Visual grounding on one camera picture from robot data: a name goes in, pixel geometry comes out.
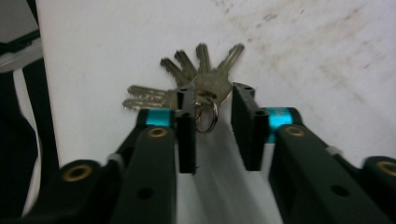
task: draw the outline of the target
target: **key ring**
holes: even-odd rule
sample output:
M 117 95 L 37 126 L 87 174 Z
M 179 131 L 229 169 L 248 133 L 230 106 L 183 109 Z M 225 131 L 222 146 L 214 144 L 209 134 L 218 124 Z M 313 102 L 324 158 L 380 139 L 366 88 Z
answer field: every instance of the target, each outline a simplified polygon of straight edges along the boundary
M 200 130 L 198 127 L 196 128 L 196 131 L 198 133 L 209 133 L 210 131 L 213 130 L 213 128 L 216 126 L 216 124 L 218 123 L 218 119 L 219 119 L 219 111 L 218 111 L 218 106 L 216 105 L 216 103 L 212 100 L 207 98 L 207 101 L 210 103 L 210 106 L 212 106 L 212 122 L 210 123 L 209 127 L 206 130 Z M 199 112 L 198 117 L 196 119 L 196 122 L 199 123 L 199 121 L 201 120 L 201 115 L 202 115 L 202 111 Z

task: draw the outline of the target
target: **silver key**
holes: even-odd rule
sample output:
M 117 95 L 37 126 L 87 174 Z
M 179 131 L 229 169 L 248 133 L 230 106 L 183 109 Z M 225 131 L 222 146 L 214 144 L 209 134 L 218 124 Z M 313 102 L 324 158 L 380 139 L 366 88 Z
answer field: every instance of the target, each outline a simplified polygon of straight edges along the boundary
M 242 44 L 235 45 L 217 69 L 209 73 L 198 74 L 193 81 L 197 90 L 214 95 L 213 101 L 216 105 L 221 105 L 233 90 L 233 84 L 228 80 L 228 75 L 243 49 Z
M 187 77 L 183 74 L 183 72 L 168 58 L 164 58 L 161 60 L 161 65 L 165 68 L 165 70 L 170 73 L 176 81 L 178 87 L 185 86 L 189 84 L 191 81 L 187 79 Z
M 184 77 L 191 82 L 194 78 L 195 75 L 197 74 L 197 70 L 195 69 L 194 65 L 190 61 L 189 57 L 183 50 L 179 50 L 175 54 L 175 58 L 180 62 L 181 64 L 181 72 L 184 74 Z
M 126 109 L 140 110 L 149 108 L 177 109 L 176 90 L 161 91 L 141 86 L 130 86 L 128 92 L 134 99 L 126 99 L 122 105 Z
M 196 49 L 196 53 L 197 53 L 197 58 L 199 59 L 198 74 L 211 72 L 212 67 L 210 66 L 207 45 L 206 44 L 198 45 L 198 47 Z

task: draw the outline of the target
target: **mounting hole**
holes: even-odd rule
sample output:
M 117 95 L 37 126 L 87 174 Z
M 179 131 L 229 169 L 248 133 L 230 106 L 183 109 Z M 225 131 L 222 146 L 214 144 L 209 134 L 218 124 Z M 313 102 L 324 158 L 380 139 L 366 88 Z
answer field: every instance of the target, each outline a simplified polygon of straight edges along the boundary
M 286 132 L 291 135 L 294 135 L 294 136 L 303 136 L 304 135 L 304 131 L 297 127 L 286 128 Z
M 141 200 L 146 200 L 152 197 L 154 191 L 151 188 L 142 188 L 137 192 L 137 197 Z
M 331 189 L 332 189 L 332 192 L 338 196 L 341 196 L 341 197 L 349 196 L 349 191 L 339 185 L 332 185 Z
M 264 111 L 262 111 L 262 110 L 258 110 L 258 111 L 256 111 L 256 115 L 264 115 L 265 113 L 264 113 Z
M 378 166 L 382 172 L 396 176 L 396 163 L 391 161 L 379 161 L 376 163 L 376 166 Z
M 82 164 L 78 166 L 71 167 L 66 172 L 64 172 L 64 181 L 75 182 L 86 178 L 92 173 L 92 167 L 87 164 Z
M 164 128 L 155 128 L 155 129 L 151 129 L 148 132 L 148 135 L 151 137 L 162 137 L 165 136 L 168 133 L 168 131 L 166 131 Z

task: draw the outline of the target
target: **metal key ring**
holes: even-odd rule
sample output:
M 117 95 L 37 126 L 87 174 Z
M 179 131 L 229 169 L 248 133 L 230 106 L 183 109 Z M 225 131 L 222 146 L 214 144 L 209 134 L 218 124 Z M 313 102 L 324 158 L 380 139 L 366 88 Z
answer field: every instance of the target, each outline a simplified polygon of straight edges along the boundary
M 207 99 L 210 102 L 210 105 L 212 106 L 212 122 L 210 123 L 209 127 L 206 130 L 199 130 L 198 127 L 196 128 L 196 131 L 198 133 L 209 133 L 210 131 L 213 130 L 213 128 L 216 126 L 218 123 L 219 119 L 219 111 L 218 111 L 218 106 L 216 105 L 215 102 L 213 102 L 211 99 Z M 201 112 L 199 113 L 199 118 L 198 121 L 201 120 Z

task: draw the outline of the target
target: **bunch of keys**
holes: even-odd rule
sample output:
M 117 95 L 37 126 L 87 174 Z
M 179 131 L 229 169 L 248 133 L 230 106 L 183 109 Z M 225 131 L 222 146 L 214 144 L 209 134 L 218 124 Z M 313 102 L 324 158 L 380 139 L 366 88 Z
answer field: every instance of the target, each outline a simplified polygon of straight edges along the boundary
M 200 44 L 196 48 L 196 55 L 199 60 L 199 68 L 196 69 L 191 60 L 183 50 L 175 54 L 175 58 L 180 62 L 181 69 L 170 59 L 161 60 L 163 66 L 170 73 L 177 84 L 173 90 L 162 91 L 142 86 L 130 86 L 128 92 L 134 97 L 126 99 L 122 105 L 126 109 L 140 110 L 151 108 L 171 108 L 177 110 L 177 89 L 193 83 L 197 91 L 196 105 L 198 109 L 203 106 L 211 106 L 212 121 L 205 130 L 197 129 L 199 133 L 207 133 L 213 130 L 218 121 L 220 106 L 233 90 L 233 84 L 228 79 L 229 71 L 239 55 L 243 51 L 242 44 L 235 45 L 230 49 L 228 56 L 217 66 L 210 65 L 209 54 L 206 44 Z M 199 110 L 197 122 L 201 120 L 201 110 Z

